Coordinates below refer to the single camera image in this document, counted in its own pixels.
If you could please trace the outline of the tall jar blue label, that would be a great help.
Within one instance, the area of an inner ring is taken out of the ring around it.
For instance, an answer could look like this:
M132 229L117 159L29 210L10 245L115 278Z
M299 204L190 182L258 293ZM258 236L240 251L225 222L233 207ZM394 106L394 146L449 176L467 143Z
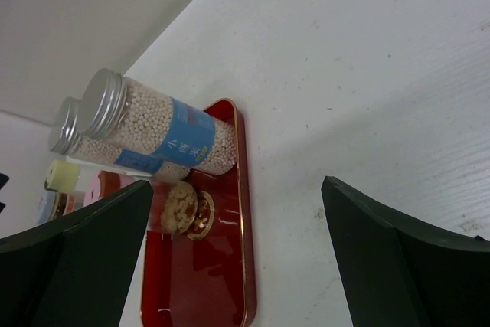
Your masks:
M182 180L190 173L184 166L82 135L76 128L79 105L80 101L70 96L60 105L48 137L51 152L93 164L143 172L160 180Z
M77 129L91 139L212 175L227 173L237 161L231 124L106 68L85 89Z

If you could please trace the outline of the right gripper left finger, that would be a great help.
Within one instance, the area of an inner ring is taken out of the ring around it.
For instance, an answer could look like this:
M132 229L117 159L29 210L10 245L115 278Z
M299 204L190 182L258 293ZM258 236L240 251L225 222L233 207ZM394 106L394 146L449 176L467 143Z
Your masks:
M3 326L117 326L153 190L131 185L1 240Z

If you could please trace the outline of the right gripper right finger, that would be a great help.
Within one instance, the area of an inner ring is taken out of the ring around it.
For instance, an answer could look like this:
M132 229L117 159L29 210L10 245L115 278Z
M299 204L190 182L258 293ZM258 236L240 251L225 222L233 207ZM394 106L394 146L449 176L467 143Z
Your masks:
M326 222L355 326L487 326L489 242L416 219L328 176Z

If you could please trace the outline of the pink cap bottle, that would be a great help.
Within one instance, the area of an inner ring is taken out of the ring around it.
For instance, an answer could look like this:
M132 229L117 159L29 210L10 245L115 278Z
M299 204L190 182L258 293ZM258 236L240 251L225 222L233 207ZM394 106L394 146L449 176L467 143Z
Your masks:
M139 176L100 171L95 174L84 195L88 206L138 181ZM154 181L143 178L153 190L147 229L161 234L183 234L194 222L198 210L198 194L185 181Z

